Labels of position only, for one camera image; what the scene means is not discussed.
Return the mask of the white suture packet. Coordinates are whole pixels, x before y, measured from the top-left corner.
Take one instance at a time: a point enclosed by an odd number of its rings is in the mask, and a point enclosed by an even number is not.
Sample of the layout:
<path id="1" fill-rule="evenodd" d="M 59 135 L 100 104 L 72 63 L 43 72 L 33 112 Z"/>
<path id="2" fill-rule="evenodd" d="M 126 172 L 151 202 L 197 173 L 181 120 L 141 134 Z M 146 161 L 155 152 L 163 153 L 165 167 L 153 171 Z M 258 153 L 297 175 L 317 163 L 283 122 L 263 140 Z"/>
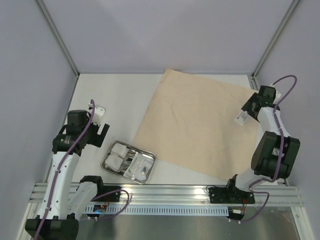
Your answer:
<path id="1" fill-rule="evenodd" d="M 249 114 L 246 111 L 241 111 L 235 118 L 234 121 L 241 126 L 244 126 L 248 119 L 250 118 Z"/>

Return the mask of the white gauze pad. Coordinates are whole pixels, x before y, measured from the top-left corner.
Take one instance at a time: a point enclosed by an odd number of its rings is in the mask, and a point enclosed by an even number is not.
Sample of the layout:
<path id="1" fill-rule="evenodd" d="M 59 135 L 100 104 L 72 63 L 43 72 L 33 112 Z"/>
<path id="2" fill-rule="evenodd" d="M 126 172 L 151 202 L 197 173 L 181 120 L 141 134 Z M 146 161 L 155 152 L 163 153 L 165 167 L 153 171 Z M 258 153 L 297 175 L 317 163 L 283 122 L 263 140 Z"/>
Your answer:
<path id="1" fill-rule="evenodd" d="M 117 172 L 121 164 L 123 163 L 123 159 L 119 157 L 118 155 L 110 154 L 106 160 L 104 161 L 105 165 L 112 169 L 113 171 Z"/>
<path id="2" fill-rule="evenodd" d="M 120 143 L 116 143 L 112 149 L 111 149 L 111 153 L 118 155 L 121 158 L 124 158 L 127 153 L 128 153 L 129 149 Z"/>

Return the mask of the stainless steel tray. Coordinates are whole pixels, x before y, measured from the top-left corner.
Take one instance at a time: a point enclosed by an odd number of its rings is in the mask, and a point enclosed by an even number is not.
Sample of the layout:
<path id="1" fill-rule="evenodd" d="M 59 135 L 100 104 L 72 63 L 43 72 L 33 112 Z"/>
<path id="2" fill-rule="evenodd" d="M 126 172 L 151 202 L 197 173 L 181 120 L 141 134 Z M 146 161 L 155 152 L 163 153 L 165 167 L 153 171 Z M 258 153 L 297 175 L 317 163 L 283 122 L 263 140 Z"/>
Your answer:
<path id="1" fill-rule="evenodd" d="M 156 162 L 156 155 L 147 150 L 116 140 L 109 146 L 101 168 L 114 175 L 143 185 Z"/>

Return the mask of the long steel hemostat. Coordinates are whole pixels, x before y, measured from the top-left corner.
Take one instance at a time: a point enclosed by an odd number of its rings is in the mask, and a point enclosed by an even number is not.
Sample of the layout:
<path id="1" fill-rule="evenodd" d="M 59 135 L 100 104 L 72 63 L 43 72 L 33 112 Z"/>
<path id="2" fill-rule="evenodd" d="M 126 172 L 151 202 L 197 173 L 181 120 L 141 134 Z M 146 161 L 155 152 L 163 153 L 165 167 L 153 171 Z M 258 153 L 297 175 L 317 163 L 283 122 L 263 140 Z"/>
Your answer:
<path id="1" fill-rule="evenodd" d="M 126 154 L 126 157 L 128 159 L 133 159 L 137 155 L 138 155 L 138 152 L 136 152 L 135 150 L 130 149 Z"/>

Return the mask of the steel hemostat forceps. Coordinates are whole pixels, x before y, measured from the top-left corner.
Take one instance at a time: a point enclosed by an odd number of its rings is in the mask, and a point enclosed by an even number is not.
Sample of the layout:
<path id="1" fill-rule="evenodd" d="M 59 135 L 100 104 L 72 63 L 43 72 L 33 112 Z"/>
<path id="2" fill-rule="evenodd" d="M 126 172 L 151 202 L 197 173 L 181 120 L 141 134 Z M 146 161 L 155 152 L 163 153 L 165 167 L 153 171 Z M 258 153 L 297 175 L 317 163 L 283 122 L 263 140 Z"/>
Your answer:
<path id="1" fill-rule="evenodd" d="M 125 173 L 128 168 L 131 166 L 132 162 L 131 161 L 124 161 L 119 168 L 119 172 Z"/>

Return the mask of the clear blister packet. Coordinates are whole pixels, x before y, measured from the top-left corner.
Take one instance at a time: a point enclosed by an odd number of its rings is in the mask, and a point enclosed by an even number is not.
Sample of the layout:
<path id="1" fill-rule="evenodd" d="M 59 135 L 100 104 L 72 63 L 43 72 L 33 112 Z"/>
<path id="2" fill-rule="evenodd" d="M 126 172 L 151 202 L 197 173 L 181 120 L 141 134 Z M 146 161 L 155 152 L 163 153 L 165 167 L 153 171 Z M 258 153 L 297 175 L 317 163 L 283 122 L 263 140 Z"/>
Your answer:
<path id="1" fill-rule="evenodd" d="M 138 176 L 139 170 L 143 165 L 144 161 L 144 156 L 139 153 L 136 153 L 131 161 L 131 164 L 124 172 L 123 176 L 132 180 L 135 179 Z"/>
<path id="2" fill-rule="evenodd" d="M 147 180 L 147 176 L 153 164 L 154 164 L 154 161 L 152 159 L 147 158 L 143 160 L 143 162 L 141 163 L 141 166 L 139 167 L 139 171 L 137 175 L 137 179 L 139 181 L 143 182 Z"/>

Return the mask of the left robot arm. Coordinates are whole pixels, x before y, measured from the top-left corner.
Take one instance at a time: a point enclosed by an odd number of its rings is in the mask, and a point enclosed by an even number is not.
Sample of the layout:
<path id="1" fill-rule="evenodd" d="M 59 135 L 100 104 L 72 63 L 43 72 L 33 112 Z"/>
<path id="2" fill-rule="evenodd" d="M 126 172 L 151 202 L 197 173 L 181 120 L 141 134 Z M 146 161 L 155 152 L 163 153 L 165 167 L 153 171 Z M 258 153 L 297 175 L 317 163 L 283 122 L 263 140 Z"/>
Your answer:
<path id="1" fill-rule="evenodd" d="M 29 218 L 25 230 L 35 240 L 74 240 L 79 220 L 91 199 L 104 197 L 100 176 L 85 176 L 75 195 L 69 198 L 71 183 L 82 150 L 87 145 L 100 148 L 109 130 L 102 125 L 106 110 L 89 105 L 88 110 L 71 110 L 67 123 L 52 141 L 52 165 L 47 188 L 35 218 Z"/>

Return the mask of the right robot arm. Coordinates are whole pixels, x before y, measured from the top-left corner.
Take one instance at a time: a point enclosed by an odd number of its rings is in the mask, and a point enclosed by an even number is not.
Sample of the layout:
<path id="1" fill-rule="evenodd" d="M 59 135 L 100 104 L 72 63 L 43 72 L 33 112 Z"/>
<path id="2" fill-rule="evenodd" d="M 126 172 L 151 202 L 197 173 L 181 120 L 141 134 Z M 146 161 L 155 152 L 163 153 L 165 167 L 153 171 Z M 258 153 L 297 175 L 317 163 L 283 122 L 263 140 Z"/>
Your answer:
<path id="1" fill-rule="evenodd" d="M 253 153 L 250 167 L 228 181 L 233 185 L 226 188 L 225 196 L 232 203 L 238 202 L 244 192 L 251 191 L 254 186 L 285 180 L 291 174 L 301 143 L 288 133 L 282 123 L 279 97 L 273 85 L 263 85 L 241 108 L 238 119 L 244 123 L 244 116 L 247 115 L 256 120 L 263 135 Z"/>

